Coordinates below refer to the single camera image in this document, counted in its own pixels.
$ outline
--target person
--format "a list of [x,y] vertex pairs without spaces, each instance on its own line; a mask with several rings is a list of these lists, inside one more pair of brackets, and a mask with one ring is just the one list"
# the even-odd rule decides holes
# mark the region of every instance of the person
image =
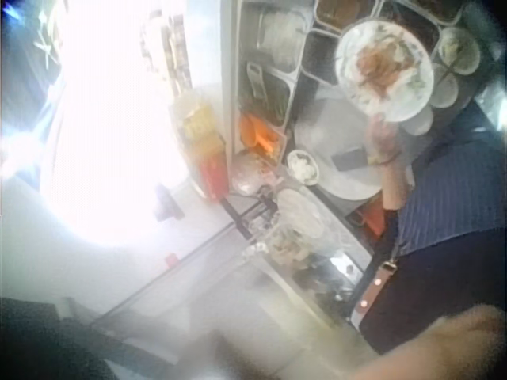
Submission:
[[501,136],[471,104],[414,163],[412,191],[397,136],[397,126],[382,116],[368,127],[369,150],[381,162],[387,226],[350,310],[353,325],[380,354],[439,317],[479,304],[505,310]]
[[505,313],[475,306],[440,318],[423,333],[357,370],[351,380],[471,380],[503,378]]

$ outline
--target food container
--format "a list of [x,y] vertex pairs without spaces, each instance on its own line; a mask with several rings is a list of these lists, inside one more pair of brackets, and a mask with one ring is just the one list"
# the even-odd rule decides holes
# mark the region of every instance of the food container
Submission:
[[[248,62],[240,63],[239,66],[238,102],[242,111],[260,116],[274,127],[283,129],[292,103],[294,82],[278,78],[267,69],[261,71],[259,80],[259,76],[253,77],[251,72],[249,76],[248,67]],[[254,87],[259,87],[260,83],[264,86],[265,94],[264,90],[254,91]]]
[[434,108],[451,107],[458,98],[458,81],[453,73],[448,72],[448,69],[438,63],[433,64],[433,70],[435,72],[435,86],[429,103]]
[[466,29],[446,28],[438,47],[442,62],[459,75],[471,75],[481,63],[481,49]]
[[297,79],[311,14],[303,8],[244,2],[241,10],[239,54],[242,59]]
[[278,166],[284,154],[287,137],[272,129],[264,120],[243,113],[239,120],[243,144],[272,166]]
[[432,55],[435,51],[440,40],[440,28],[434,21],[393,0],[386,0],[381,5],[379,16],[401,25],[414,34],[428,54]]
[[217,122],[211,105],[195,91],[177,97],[170,108],[170,115],[184,144],[216,132]]
[[307,36],[301,60],[302,72],[329,86],[337,86],[335,55],[340,37],[331,32],[312,29]]
[[315,20],[335,32],[341,33],[362,18],[375,15],[379,0],[317,0]]
[[207,199],[213,201],[221,200],[229,193],[225,151],[214,154],[199,162],[193,172],[196,174],[192,175],[193,180],[198,184]]
[[435,22],[452,26],[456,25],[463,13],[467,0],[403,0]]

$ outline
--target white bowl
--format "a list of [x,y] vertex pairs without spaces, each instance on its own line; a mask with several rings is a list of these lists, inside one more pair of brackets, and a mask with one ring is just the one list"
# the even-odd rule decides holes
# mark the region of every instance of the white bowl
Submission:
[[[305,184],[306,186],[313,186],[318,183],[320,172],[318,170],[318,164],[315,159],[305,150],[295,149],[287,156],[287,166],[289,173],[296,180]],[[304,171],[312,171],[313,173],[308,176]]]
[[427,133],[433,124],[433,111],[428,105],[416,116],[401,123],[405,131],[412,136]]
[[444,66],[438,63],[433,64],[435,86],[433,87],[433,94],[429,98],[429,103],[435,108],[451,107],[458,98],[459,86],[453,73],[448,73],[445,79],[439,85],[436,85],[447,71],[448,69]]
[[438,54],[448,67],[456,60],[456,49],[463,46],[459,53],[459,60],[452,71],[459,75],[473,74],[481,62],[481,49],[475,38],[465,29],[446,28],[442,31]]

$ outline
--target plate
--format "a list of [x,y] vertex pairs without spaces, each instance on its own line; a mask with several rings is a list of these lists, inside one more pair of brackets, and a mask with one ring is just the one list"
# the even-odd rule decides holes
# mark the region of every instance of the plate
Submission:
[[459,57],[452,71],[460,75],[473,74],[481,62],[481,49],[477,41],[467,30],[461,28],[444,29],[438,54],[448,67]]
[[[380,86],[383,91],[375,89],[379,81],[375,71],[368,77],[358,67],[358,63],[364,66],[368,49],[383,51],[382,57],[394,57],[398,66],[406,66],[392,74],[390,81],[380,76],[386,82]],[[378,20],[354,25],[341,39],[335,58],[340,87],[367,115],[381,112],[387,121],[398,122],[417,115],[428,104],[433,91],[431,60],[421,42],[400,25]]]
[[412,136],[420,136],[429,131],[433,124],[433,111],[428,105],[416,116],[401,123],[405,131]]
[[[440,81],[442,76],[446,75],[447,69],[435,63],[433,65],[435,70],[435,86]],[[451,107],[458,98],[458,81],[453,73],[448,73],[444,80],[433,89],[433,95],[429,98],[429,103],[435,108],[448,108]]]
[[365,114],[342,99],[318,99],[300,115],[295,126],[295,145],[309,152],[320,172],[318,186],[344,200],[367,200],[380,191],[376,168],[339,171],[335,154],[364,145],[368,126]]

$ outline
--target wall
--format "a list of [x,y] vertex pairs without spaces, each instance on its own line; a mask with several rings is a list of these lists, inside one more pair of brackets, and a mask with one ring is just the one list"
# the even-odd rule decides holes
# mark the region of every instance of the wall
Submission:
[[70,232],[40,195],[16,177],[2,194],[2,297],[54,302],[73,297],[104,313],[231,222],[220,205],[207,204],[188,186],[175,195],[185,212],[135,244],[93,245]]

